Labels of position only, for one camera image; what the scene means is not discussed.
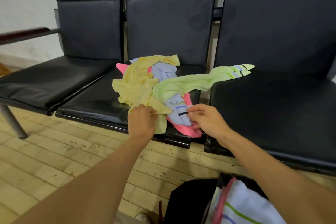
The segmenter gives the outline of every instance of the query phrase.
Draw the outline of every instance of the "wooden floor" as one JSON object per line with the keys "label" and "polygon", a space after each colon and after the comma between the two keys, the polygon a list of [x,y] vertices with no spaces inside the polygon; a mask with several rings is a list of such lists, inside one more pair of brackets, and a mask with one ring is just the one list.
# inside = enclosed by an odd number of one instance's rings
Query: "wooden floor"
{"label": "wooden floor", "polygon": [[[55,116],[12,111],[29,137],[17,139],[0,117],[0,224],[11,223],[128,138]],[[131,216],[158,213],[162,200],[165,212],[170,192],[177,186],[191,179],[217,177],[220,171],[249,176],[235,158],[204,153],[202,145],[192,143],[185,150],[151,141],[130,174],[119,210]],[[304,174],[336,191],[334,177]]]}

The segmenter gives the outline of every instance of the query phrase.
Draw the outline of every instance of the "right hand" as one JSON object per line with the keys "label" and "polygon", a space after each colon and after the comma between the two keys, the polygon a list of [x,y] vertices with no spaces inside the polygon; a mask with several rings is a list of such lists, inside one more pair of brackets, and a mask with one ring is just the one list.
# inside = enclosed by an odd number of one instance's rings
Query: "right hand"
{"label": "right hand", "polygon": [[221,114],[213,106],[197,104],[187,109],[187,116],[191,121],[195,121],[198,125],[194,128],[201,128],[209,136],[221,140],[226,134],[232,131]]}

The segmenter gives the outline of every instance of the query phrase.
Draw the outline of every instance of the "light blue towel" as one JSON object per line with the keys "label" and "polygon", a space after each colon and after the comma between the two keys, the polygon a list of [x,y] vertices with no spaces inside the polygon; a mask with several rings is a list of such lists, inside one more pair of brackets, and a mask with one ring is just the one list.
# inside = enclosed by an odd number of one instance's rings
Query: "light blue towel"
{"label": "light blue towel", "polygon": [[[131,63],[134,63],[138,59],[130,60]],[[159,79],[160,82],[166,79],[176,77],[177,68],[170,64],[158,62],[152,66],[152,73],[154,78]],[[165,105],[172,109],[172,113],[168,114],[170,120],[179,125],[191,126],[191,121],[187,116],[188,106],[185,104],[183,98],[180,94],[172,96],[165,102]]]}

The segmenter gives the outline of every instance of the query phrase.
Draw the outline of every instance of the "yellow towel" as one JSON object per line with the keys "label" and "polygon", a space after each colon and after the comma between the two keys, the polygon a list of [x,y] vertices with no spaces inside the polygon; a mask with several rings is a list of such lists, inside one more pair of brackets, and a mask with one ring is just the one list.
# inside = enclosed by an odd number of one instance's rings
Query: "yellow towel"
{"label": "yellow towel", "polygon": [[130,112],[133,107],[140,104],[151,106],[157,111],[159,115],[155,123],[155,134],[166,131],[165,114],[172,112],[170,108],[152,96],[152,89],[159,80],[154,79],[152,73],[147,73],[147,69],[158,62],[168,63],[172,66],[180,65],[177,55],[141,57],[126,69],[121,80],[114,79],[112,82],[113,89],[120,94],[119,102],[128,104],[131,107]]}

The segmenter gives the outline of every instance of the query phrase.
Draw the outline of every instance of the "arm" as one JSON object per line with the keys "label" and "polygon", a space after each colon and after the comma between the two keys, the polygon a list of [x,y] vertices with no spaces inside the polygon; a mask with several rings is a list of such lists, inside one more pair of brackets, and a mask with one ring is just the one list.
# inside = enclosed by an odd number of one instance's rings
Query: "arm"
{"label": "arm", "polygon": [[199,128],[242,163],[287,224],[335,222],[336,195],[333,192],[231,130],[215,107],[199,104],[187,111]]}
{"label": "arm", "polygon": [[130,138],[106,159],[20,216],[14,224],[111,224],[128,176],[154,135],[155,115],[140,105],[128,115]]}

